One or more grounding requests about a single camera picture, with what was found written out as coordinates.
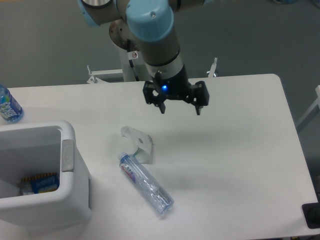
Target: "bottle label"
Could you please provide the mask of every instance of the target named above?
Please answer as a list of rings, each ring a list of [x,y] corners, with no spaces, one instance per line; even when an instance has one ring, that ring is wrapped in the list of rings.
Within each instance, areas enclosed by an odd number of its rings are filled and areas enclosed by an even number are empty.
[[[5,120],[14,120],[22,113],[22,108],[19,103],[11,97],[6,102],[0,104],[0,115]]]
[[[125,172],[125,174],[134,182],[136,183],[136,176],[135,173],[131,170],[128,164],[122,163],[120,164],[120,168]]]

